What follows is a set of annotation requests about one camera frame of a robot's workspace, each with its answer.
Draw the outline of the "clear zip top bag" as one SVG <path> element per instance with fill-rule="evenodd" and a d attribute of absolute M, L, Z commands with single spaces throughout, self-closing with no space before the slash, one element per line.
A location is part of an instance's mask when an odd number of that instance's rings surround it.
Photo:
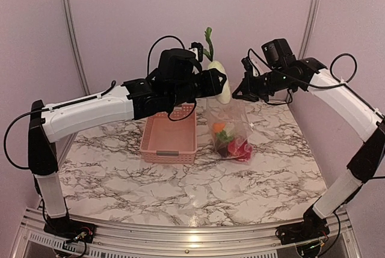
<path fill-rule="evenodd" d="M 216 153 L 223 159 L 248 164 L 253 155 L 253 146 L 248 141 L 253 125 L 247 118 L 244 103 L 232 99 L 222 104 L 209 98 L 206 118 Z"/>

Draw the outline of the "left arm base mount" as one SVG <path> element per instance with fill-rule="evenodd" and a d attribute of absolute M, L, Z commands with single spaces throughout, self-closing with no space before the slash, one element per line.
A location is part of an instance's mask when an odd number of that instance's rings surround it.
<path fill-rule="evenodd" d="M 82 221 L 73 220 L 66 213 L 64 217 L 51 218 L 48 214 L 43 214 L 45 221 L 44 231 L 46 233 L 66 238 L 70 242 L 85 241 L 86 243 L 92 243 L 96 225 L 92 223 L 86 223 Z"/>

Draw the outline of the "red pepper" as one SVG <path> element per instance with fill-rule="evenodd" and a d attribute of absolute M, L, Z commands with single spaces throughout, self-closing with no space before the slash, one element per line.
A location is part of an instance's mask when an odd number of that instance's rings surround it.
<path fill-rule="evenodd" d="M 240 163 L 249 163 L 250 159 L 251 159 L 251 154 L 250 153 L 246 153 L 243 156 L 237 157 L 236 161 L 240 162 Z"/>
<path fill-rule="evenodd" d="M 228 144 L 227 150 L 231 156 L 240 158 L 243 156 L 250 156 L 253 148 L 248 143 L 248 140 L 243 141 L 242 139 L 238 138 Z"/>

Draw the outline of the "orange pepper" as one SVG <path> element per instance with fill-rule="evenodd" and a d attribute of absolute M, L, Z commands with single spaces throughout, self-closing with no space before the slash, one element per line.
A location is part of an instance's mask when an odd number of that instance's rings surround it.
<path fill-rule="evenodd" d="M 217 133 L 220 133 L 224 130 L 224 128 L 226 127 L 226 124 L 225 123 L 214 123 L 212 125 L 212 130 L 215 134 Z"/>

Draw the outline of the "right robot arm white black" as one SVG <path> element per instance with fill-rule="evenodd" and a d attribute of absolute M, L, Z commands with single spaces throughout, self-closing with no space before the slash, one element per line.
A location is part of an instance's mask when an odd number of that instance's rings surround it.
<path fill-rule="evenodd" d="M 365 104 L 343 81 L 337 81 L 325 65 L 314 58 L 296 60 L 288 65 L 255 76 L 246 66 L 244 78 L 233 92 L 234 99 L 268 101 L 280 90 L 301 88 L 323 100 L 358 134 L 363 144 L 351 158 L 346 170 L 304 214 L 298 234 L 310 239 L 321 229 L 321 220 L 348 202 L 375 173 L 384 158 L 384 117 Z"/>

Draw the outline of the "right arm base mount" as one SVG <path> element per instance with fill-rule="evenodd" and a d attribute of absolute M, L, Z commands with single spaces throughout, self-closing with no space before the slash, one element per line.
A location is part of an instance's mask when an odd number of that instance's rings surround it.
<path fill-rule="evenodd" d="M 275 232 L 282 245 L 326 237 L 329 234 L 327 220 L 317 216 L 312 208 L 305 211 L 302 222 L 280 225 Z"/>

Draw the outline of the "dark purple pepper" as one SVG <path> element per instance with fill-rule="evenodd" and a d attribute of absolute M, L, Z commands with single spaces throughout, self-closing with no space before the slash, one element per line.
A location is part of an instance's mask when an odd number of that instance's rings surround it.
<path fill-rule="evenodd" d="M 228 151 L 227 147 L 222 147 L 217 149 L 217 153 L 222 157 L 222 158 L 228 158 L 231 157 L 232 154 Z"/>

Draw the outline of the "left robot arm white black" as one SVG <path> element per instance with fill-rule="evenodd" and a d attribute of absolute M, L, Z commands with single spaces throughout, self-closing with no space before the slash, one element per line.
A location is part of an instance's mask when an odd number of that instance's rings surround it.
<path fill-rule="evenodd" d="M 68 135 L 116 121 L 140 120 L 201 97 L 220 95 L 227 76 L 217 69 L 190 73 L 184 80 L 164 80 L 155 69 L 148 77 L 126 81 L 107 93 L 43 106 L 33 104 L 28 131 L 28 166 L 40 189 L 52 226 L 61 236 L 76 232 L 68 218 L 54 143 Z"/>

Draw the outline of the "red pepper front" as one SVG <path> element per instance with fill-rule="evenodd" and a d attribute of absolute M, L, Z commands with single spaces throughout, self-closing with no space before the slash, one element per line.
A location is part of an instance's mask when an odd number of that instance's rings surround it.
<path fill-rule="evenodd" d="M 243 156 L 237 157 L 236 161 L 240 162 L 240 163 L 249 163 L 250 159 L 251 159 L 251 154 L 250 153 L 246 153 Z"/>

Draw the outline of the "white cabbage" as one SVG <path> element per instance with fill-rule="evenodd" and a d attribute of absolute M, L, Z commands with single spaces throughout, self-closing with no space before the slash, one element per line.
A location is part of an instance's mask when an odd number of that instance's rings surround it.
<path fill-rule="evenodd" d="M 228 144 L 235 139 L 236 129 L 234 124 L 226 124 L 224 130 L 216 134 L 216 138 L 219 142 Z"/>
<path fill-rule="evenodd" d="M 203 49 L 203 54 L 210 61 L 208 65 L 209 70 L 214 70 L 215 81 L 218 82 L 220 86 L 221 93 L 216 95 L 216 99 L 223 105 L 230 103 L 231 92 L 230 85 L 226 75 L 224 66 L 217 60 L 214 60 L 214 46 L 211 40 L 212 28 L 207 27 L 205 29 L 205 40 L 208 44 L 208 49 Z"/>

